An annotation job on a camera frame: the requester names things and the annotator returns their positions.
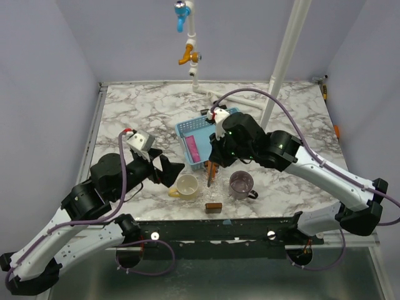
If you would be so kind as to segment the yellow ceramic mug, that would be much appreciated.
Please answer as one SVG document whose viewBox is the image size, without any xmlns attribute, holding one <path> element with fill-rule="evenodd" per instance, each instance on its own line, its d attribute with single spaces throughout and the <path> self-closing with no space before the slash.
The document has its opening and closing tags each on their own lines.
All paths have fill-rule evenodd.
<svg viewBox="0 0 400 300">
<path fill-rule="evenodd" d="M 192 200 L 199 194 L 198 180 L 191 174 L 184 174 L 176 181 L 176 186 L 168 191 L 168 196 L 183 200 Z"/>
</svg>

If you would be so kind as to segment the orange toothpaste tube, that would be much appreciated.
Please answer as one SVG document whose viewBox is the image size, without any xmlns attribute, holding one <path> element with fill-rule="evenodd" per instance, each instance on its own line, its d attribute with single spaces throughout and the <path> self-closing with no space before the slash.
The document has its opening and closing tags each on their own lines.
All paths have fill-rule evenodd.
<svg viewBox="0 0 400 300">
<path fill-rule="evenodd" d="M 214 162 L 212 162 L 212 163 L 213 163 L 213 174 L 212 174 L 212 182 L 213 182 L 215 175 L 218 172 L 218 165 Z"/>
</svg>

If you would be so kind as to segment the light blue plastic basket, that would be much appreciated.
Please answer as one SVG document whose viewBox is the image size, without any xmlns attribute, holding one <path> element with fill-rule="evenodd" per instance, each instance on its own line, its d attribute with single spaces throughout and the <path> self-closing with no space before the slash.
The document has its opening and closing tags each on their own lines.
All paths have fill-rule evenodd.
<svg viewBox="0 0 400 300">
<path fill-rule="evenodd" d="M 211 153 L 211 145 L 209 137 L 215 133 L 215 124 L 210 124 L 206 121 L 206 115 L 196 117 L 187 121 L 179 122 L 175 125 L 175 131 L 178 136 L 186 162 L 192 171 L 204 169 L 204 163 L 209 159 Z M 186 146 L 185 137 L 194 136 L 197 150 L 201 161 L 194 163 L 189 150 Z"/>
</svg>

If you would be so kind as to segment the purple plastic cup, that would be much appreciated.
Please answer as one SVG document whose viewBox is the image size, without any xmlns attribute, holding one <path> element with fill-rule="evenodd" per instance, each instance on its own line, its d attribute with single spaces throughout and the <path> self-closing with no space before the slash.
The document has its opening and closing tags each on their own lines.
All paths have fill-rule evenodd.
<svg viewBox="0 0 400 300">
<path fill-rule="evenodd" d="M 236 171 L 229 178 L 229 193 L 234 199 L 257 199 L 259 195 L 253 187 L 254 179 L 248 172 Z"/>
</svg>

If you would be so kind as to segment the grey toothbrush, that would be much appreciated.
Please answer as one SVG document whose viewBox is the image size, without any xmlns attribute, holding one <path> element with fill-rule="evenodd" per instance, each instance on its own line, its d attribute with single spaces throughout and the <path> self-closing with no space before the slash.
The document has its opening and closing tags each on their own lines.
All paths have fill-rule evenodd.
<svg viewBox="0 0 400 300">
<path fill-rule="evenodd" d="M 213 163 L 211 161 L 207 162 L 207 171 L 208 171 L 207 187 L 209 188 L 213 180 Z"/>
</svg>

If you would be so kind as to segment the clear tray with brown ends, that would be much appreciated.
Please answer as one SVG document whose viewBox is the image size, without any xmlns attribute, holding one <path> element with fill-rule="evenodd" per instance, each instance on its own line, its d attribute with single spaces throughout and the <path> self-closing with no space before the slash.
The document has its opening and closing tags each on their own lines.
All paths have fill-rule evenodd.
<svg viewBox="0 0 400 300">
<path fill-rule="evenodd" d="M 217 173 L 215 175 L 215 178 L 213 182 L 211 183 L 210 187 L 207 187 L 207 181 L 208 181 L 208 167 L 207 167 L 208 161 L 204 163 L 205 171 L 206 171 L 206 181 L 204 187 L 206 190 L 203 192 L 204 198 L 206 200 L 204 204 L 204 212 L 206 214 L 220 214 L 223 210 L 223 196 L 221 195 L 221 188 L 219 187 L 217 181 L 218 181 L 218 175 L 219 175 L 219 165 L 217 169 Z"/>
</svg>

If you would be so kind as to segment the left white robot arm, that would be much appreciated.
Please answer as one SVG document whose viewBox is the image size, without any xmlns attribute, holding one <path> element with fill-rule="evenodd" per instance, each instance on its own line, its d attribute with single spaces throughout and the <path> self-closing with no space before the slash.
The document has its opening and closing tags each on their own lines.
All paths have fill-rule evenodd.
<svg viewBox="0 0 400 300">
<path fill-rule="evenodd" d="M 101 217 L 119 200 L 121 158 L 109 153 L 90 168 L 88 180 L 74 186 L 47 226 L 26 247 L 1 255 L 6 287 L 17 296 L 36 296 L 53 287 L 62 272 L 108 246 L 135 245 L 143 238 L 130 214 Z"/>
</svg>

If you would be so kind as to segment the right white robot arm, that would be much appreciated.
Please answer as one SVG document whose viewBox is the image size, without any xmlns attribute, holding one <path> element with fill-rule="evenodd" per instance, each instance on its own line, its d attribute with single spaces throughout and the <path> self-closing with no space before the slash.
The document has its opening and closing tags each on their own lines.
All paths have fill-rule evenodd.
<svg viewBox="0 0 400 300">
<path fill-rule="evenodd" d="M 206 121 L 216 127 L 209 137 L 211 162 L 226 168 L 236 160 L 254 161 L 264 168 L 306 180 L 336 198 L 328 207 L 295 214 L 295 225 L 287 230 L 293 244 L 303 244 L 310 236 L 336 229 L 368 236 L 379 224 L 386 181 L 354 175 L 325 160 L 286 131 L 266 133 L 248 114 L 218 109 L 208 112 Z"/>
</svg>

